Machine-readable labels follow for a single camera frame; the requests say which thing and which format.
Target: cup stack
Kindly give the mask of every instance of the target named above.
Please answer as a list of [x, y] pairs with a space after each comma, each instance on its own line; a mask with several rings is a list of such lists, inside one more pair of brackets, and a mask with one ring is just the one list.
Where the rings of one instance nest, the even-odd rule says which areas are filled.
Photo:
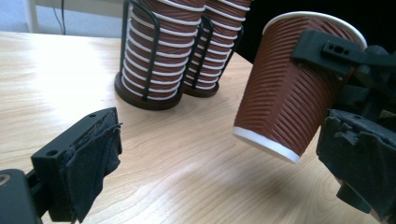
[[[205, 0], [135, 2], [158, 20], [159, 41], [155, 45], [156, 31], [149, 14], [139, 7], [131, 7], [123, 67], [116, 87], [120, 96], [132, 105], [149, 110], [168, 109], [180, 101], [179, 86], [205, 10]], [[155, 58], [150, 67], [153, 54]]]
[[242, 22], [246, 19], [250, 3], [251, 0], [205, 1], [203, 15], [213, 23], [213, 33], [212, 36], [209, 35], [211, 29], [205, 24], [186, 71], [184, 93], [197, 97], [216, 94], [220, 76], [233, 52], [234, 41], [242, 29]]

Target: white cup rim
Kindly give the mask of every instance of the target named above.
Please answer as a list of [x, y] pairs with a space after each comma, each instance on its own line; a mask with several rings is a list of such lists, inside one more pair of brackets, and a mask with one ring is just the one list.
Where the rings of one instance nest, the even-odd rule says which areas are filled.
[[[201, 45], [197, 45], [197, 48], [198, 49], [205, 49], [203, 46], [201, 46]], [[224, 52], [221, 52], [221, 51], [217, 51], [217, 50], [213, 50], [213, 49], [208, 49], [207, 50], [207, 52], [211, 52], [211, 53], [214, 53], [214, 54], [218, 54], [218, 55], [229, 55], [230, 54], [230, 52], [231, 52], [231, 50], [229, 49], [229, 50], [227, 50], [227, 51], [224, 51]]]
[[354, 35], [357, 36], [357, 38], [359, 39], [359, 41], [362, 44], [362, 48], [363, 49], [367, 48], [366, 39], [361, 34], [361, 32], [358, 29], [356, 29], [354, 26], [352, 26], [348, 22], [343, 21], [343, 20], [341, 20], [339, 18], [336, 18], [334, 16], [331, 16], [331, 15], [328, 15], [328, 14], [324, 14], [324, 13], [319, 13], [319, 12], [313, 12], [313, 11], [293, 11], [293, 12], [288, 12], [288, 13], [284, 13], [284, 14], [278, 15], [278, 16], [272, 18], [271, 20], [269, 20], [267, 22], [267, 24], [265, 24], [264, 28], [262, 29], [262, 35], [264, 35], [265, 30], [270, 25], [274, 24], [277, 21], [288, 19], [288, 18], [301, 17], [301, 16], [318, 17], [318, 18], [321, 18], [321, 19], [326, 20], [326, 21], [338, 22], [339, 24], [343, 25], [344, 28], [348, 29], [351, 33], [353, 33]]
[[[190, 84], [190, 83], [188, 83], [188, 82], [186, 82], [186, 81], [184, 81], [184, 84], [186, 84], [186, 85], [188, 85], [188, 86], [192, 86], [192, 84]], [[215, 87], [216, 87], [216, 83], [213, 84], [213, 85], [210, 86], [210, 87], [203, 87], [203, 86], [195, 85], [195, 88], [196, 88], [196, 89], [201, 89], [201, 90], [204, 90], [204, 91], [211, 90], [211, 89], [213, 89], [213, 88], [215, 88]]]
[[[205, 41], [205, 42], [207, 41], [207, 38], [204, 38], [203, 36], [201, 36], [201, 39], [203, 41]], [[213, 44], [213, 45], [216, 45], [216, 46], [219, 46], [219, 47], [222, 47], [222, 48], [228, 48], [228, 49], [233, 47], [233, 43], [231, 43], [229, 45], [226, 45], [226, 44], [221, 44], [221, 43], [219, 43], [219, 42], [217, 42], [217, 41], [215, 41], [213, 39], [210, 40], [210, 44]]]
[[[189, 75], [186, 75], [186, 77], [188, 77], [189, 79], [194, 80], [194, 77], [191, 77]], [[206, 80], [203, 80], [203, 79], [200, 79], [200, 78], [198, 78], [198, 81], [200, 81], [202, 83], [210, 84], [210, 83], [215, 83], [215, 82], [219, 81], [219, 77], [216, 77], [216, 79], [214, 81], [206, 81]]]
[[165, 20], [165, 21], [170, 21], [176, 24], [181, 24], [181, 25], [190, 25], [190, 26], [196, 26], [199, 25], [201, 23], [201, 18], [198, 21], [181, 21], [181, 20], [177, 20], [177, 19], [173, 19], [167, 16], [164, 16], [160, 13], [156, 13], [156, 12], [152, 12], [157, 18]]
[[[149, 70], [137, 63], [135, 63], [134, 61], [132, 61], [130, 58], [125, 57], [126, 60], [131, 63], [133, 66], [137, 67], [138, 69], [142, 70], [143, 72], [148, 72]], [[174, 73], [162, 73], [162, 72], [157, 72], [157, 71], [152, 71], [153, 75], [157, 75], [157, 76], [162, 76], [162, 77], [173, 77], [173, 76], [178, 76], [179, 74], [183, 73], [183, 71], [185, 70], [186, 66], [183, 66], [183, 68], [180, 71], [174, 72]]]
[[205, 10], [205, 6], [203, 6], [203, 7], [188, 7], [188, 6], [184, 6], [184, 5], [181, 5], [179, 3], [168, 1], [168, 0], [158, 0], [158, 1], [162, 2], [162, 3], [166, 4], [166, 5], [172, 6], [172, 7], [178, 7], [178, 8], [181, 8], [181, 9], [186, 9], [188, 11], [200, 12], [200, 11], [204, 11]]
[[215, 24], [215, 25], [217, 25], [219, 27], [222, 27], [224, 29], [227, 29], [227, 30], [240, 31], [242, 29], [242, 26], [233, 27], [233, 26], [229, 26], [229, 25], [223, 24], [223, 23], [215, 21], [215, 20], [212, 20], [212, 22], [213, 22], [213, 24]]
[[[191, 63], [199, 66], [199, 63], [196, 62], [195, 60], [192, 60]], [[210, 69], [210, 70], [221, 70], [221, 69], [223, 69], [224, 64], [222, 66], [210, 66], [210, 65], [206, 65], [205, 63], [203, 63], [202, 67]]]
[[[132, 25], [130, 25], [129, 29], [131, 29], [132, 32], [134, 32], [135, 34], [139, 35], [140, 37], [142, 37], [142, 38], [144, 38], [144, 39], [146, 39], [146, 40], [148, 40], [150, 42], [154, 41], [154, 38], [141, 33], [140, 31], [136, 30]], [[184, 49], [184, 48], [191, 47], [194, 44], [194, 42], [195, 42], [195, 40], [193, 39], [192, 41], [190, 41], [190, 43], [187, 43], [187, 44], [174, 44], [174, 43], [169, 43], [169, 42], [165, 42], [165, 41], [159, 40], [158, 44], [161, 44], [161, 45], [166, 46], [166, 47], [171, 47], [171, 48]]]
[[[204, 28], [204, 32], [209, 33], [209, 30]], [[238, 38], [238, 35], [235, 35], [235, 36], [221, 35], [221, 34], [215, 32], [215, 31], [213, 31], [212, 34], [215, 35], [215, 36], [218, 36], [218, 37], [221, 37], [221, 38], [224, 38], [224, 39], [230, 39], [230, 40], [235, 40], [236, 38]]]
[[[197, 56], [198, 58], [202, 58], [202, 55], [197, 53], [197, 52], [194, 52], [194, 55]], [[212, 63], [225, 63], [225, 62], [227, 62], [227, 59], [228, 58], [225, 58], [225, 59], [214, 59], [214, 58], [210, 58], [210, 57], [205, 57], [205, 60], [208, 60], [208, 61], [210, 61]]]
[[278, 142], [266, 138], [265, 136], [262, 136], [258, 133], [254, 133], [251, 130], [234, 126], [233, 135], [250, 145], [254, 143], [255, 145], [259, 146], [261, 150], [265, 152], [272, 154], [274, 154], [275, 152], [276, 155], [279, 155], [280, 159], [290, 161], [292, 163], [297, 163], [297, 161], [300, 159], [300, 156], [297, 155], [291, 149], [284, 147]]
[[[144, 51], [146, 51], [148, 53], [152, 52], [151, 49], [148, 49], [148, 48], [144, 47], [143, 45], [141, 45], [140, 43], [137, 43], [132, 38], [128, 39], [128, 41], [131, 41], [131, 43], [134, 46], [137, 46], [138, 48], [140, 48], [140, 49], [142, 49], [142, 50], [144, 50]], [[166, 58], [184, 58], [184, 57], [190, 56], [190, 54], [191, 54], [191, 49], [189, 49], [189, 51], [187, 51], [187, 53], [184, 53], [184, 54], [168, 54], [168, 53], [163, 53], [163, 52], [157, 51], [157, 55], [160, 55], [160, 56], [163, 56], [163, 57], [166, 57]]]
[[[137, 22], [139, 22], [142, 25], [147, 26], [148, 28], [154, 29], [154, 25], [150, 24], [146, 21], [141, 20], [140, 18], [138, 18], [132, 11], [131, 11], [131, 17], [134, 18]], [[176, 31], [171, 31], [165, 28], [160, 27], [160, 32], [163, 32], [165, 34], [168, 35], [177, 35], [177, 36], [196, 36], [198, 33], [198, 29], [196, 29], [195, 31], [191, 32], [191, 33], [181, 33], [181, 32], [176, 32]]]
[[[143, 96], [143, 94], [141, 94], [141, 93], [139, 93], [139, 92], [136, 92], [136, 91], [132, 90], [131, 88], [129, 88], [129, 87], [125, 84], [125, 76], [122, 76], [122, 78], [121, 78], [121, 83], [122, 83], [123, 87], [124, 87], [125, 89], [127, 89], [129, 92], [131, 92], [131, 93], [133, 93], [133, 94], [135, 94], [135, 95], [137, 95], [137, 96], [140, 96], [140, 97]], [[169, 99], [171, 99], [172, 97], [174, 97], [176, 94], [177, 94], [177, 91], [175, 91], [175, 92], [174, 92], [172, 95], [170, 95], [170, 96], [166, 96], [166, 97], [152, 97], [152, 96], [148, 96], [148, 99], [150, 99], [150, 100], [158, 100], [158, 101], [169, 100]]]
[[210, 7], [210, 6], [205, 6], [205, 7], [206, 7], [206, 9], [208, 9], [209, 11], [212, 11], [212, 12], [214, 12], [214, 13], [220, 15], [220, 16], [223, 16], [223, 17], [228, 18], [228, 19], [231, 19], [231, 20], [235, 20], [235, 21], [245, 21], [245, 20], [246, 20], [245, 17], [243, 17], [243, 18], [235, 17], [235, 16], [230, 15], [230, 14], [228, 14], [228, 13], [225, 13], [225, 12], [219, 11], [219, 10], [217, 10], [217, 9], [214, 9], [213, 7]]
[[[137, 74], [136, 72], [132, 71], [128, 66], [123, 66], [124, 70], [127, 70], [132, 76], [139, 78], [142, 81], [146, 81], [145, 77], [141, 77], [139, 74]], [[183, 76], [180, 76], [177, 80], [175, 81], [158, 81], [158, 80], [151, 80], [152, 83], [154, 84], [160, 84], [160, 85], [172, 85], [175, 84], [177, 82], [179, 82], [181, 79], [183, 78]]]
[[[140, 85], [140, 84], [137, 84], [137, 83], [133, 82], [133, 81], [132, 81], [131, 79], [129, 79], [127, 76], [125, 76], [125, 79], [126, 79], [129, 83], [131, 83], [132, 85], [136, 86], [137, 88], [139, 88], [139, 89], [141, 89], [141, 90], [145, 89], [144, 86], [142, 86], [142, 85]], [[165, 93], [165, 92], [170, 92], [170, 91], [175, 91], [175, 90], [177, 90], [177, 88], [179, 87], [179, 85], [180, 85], [180, 83], [177, 83], [177, 85], [176, 85], [175, 87], [172, 87], [171, 89], [167, 89], [167, 90], [157, 90], [157, 89], [152, 89], [152, 88], [148, 88], [148, 90], [149, 90], [149, 91], [152, 91], [152, 92], [162, 92], [162, 93]]]
[[236, 7], [238, 9], [241, 9], [241, 10], [244, 10], [244, 11], [249, 11], [250, 10], [250, 7], [242, 7], [242, 6], [239, 6], [239, 5], [235, 4], [235, 3], [232, 3], [230, 1], [219, 0], [219, 2], [221, 2], [223, 4], [226, 4], [228, 6], [231, 6], [231, 7]]
[[[192, 68], [189, 68], [189, 71], [191, 71], [191, 72], [193, 72], [195, 74], [198, 72], [198, 71], [196, 71], [196, 70], [194, 70]], [[221, 75], [221, 70], [218, 71], [216, 74], [210, 74], [210, 73], [201, 72], [199, 75], [200, 76], [204, 76], [204, 77], [218, 77], [219, 75]]]
[[[148, 59], [148, 58], [145, 58], [145, 57], [143, 57], [142, 55], [136, 53], [134, 50], [132, 50], [131, 48], [129, 48], [128, 45], [126, 46], [126, 49], [127, 49], [129, 52], [131, 52], [136, 58], [142, 60], [142, 61], [145, 62], [145, 63], [149, 63], [149, 59]], [[186, 58], [186, 60], [184, 60], [184, 62], [182, 62], [182, 63], [159, 63], [159, 62], [154, 61], [154, 64], [155, 64], [155, 65], [162, 66], [162, 67], [180, 67], [180, 66], [185, 65], [185, 64], [187, 63], [188, 60], [189, 60], [189, 58]]]

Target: brown paper cup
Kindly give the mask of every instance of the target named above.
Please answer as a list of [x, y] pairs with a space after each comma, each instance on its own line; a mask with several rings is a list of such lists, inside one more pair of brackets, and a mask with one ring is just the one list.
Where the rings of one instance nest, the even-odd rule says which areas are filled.
[[206, 10], [204, 14], [209, 17], [213, 21], [221, 22], [222, 24], [229, 25], [232, 27], [239, 27], [242, 25], [242, 22], [245, 20], [245, 17], [235, 17], [234, 15], [230, 15], [225, 12], [221, 12], [216, 8], [206, 6]]
[[243, 141], [296, 163], [303, 155], [326, 110], [336, 100], [347, 78], [290, 60], [304, 30], [366, 42], [353, 26], [315, 12], [291, 12], [273, 18], [262, 35], [245, 93], [233, 125]]
[[250, 7], [252, 0], [219, 0], [219, 2], [231, 7]]
[[[135, 8], [133, 8], [132, 12], [139, 19], [148, 23], [152, 23], [151, 18], [145, 13], [142, 13], [140, 10], [136, 10]], [[201, 23], [201, 19], [197, 21], [183, 21], [183, 20], [177, 20], [171, 17], [167, 17], [159, 13], [154, 13], [154, 14], [157, 17], [157, 20], [159, 21], [162, 28], [175, 32], [181, 32], [181, 33], [194, 32], [197, 29], [197, 25]]]
[[163, 0], [138, 0], [148, 10], [183, 21], [198, 21], [205, 10], [203, 1], [200, 7], [188, 7], [179, 3]]
[[238, 6], [229, 1], [206, 0], [205, 5], [207, 7], [213, 7], [220, 12], [227, 13], [229, 15], [233, 15], [239, 18], [245, 18], [247, 12], [250, 10], [249, 7]]
[[170, 2], [178, 3], [186, 7], [202, 7], [205, 4], [204, 0], [168, 0]]
[[[132, 27], [135, 28], [137, 31], [139, 31], [144, 35], [154, 37], [155, 31], [152, 25], [146, 22], [143, 23], [141, 22], [143, 21], [130, 20]], [[197, 31], [192, 33], [180, 33], [180, 32], [172, 32], [161, 28], [160, 40], [173, 44], [188, 44], [194, 39], [194, 36], [197, 34]]]

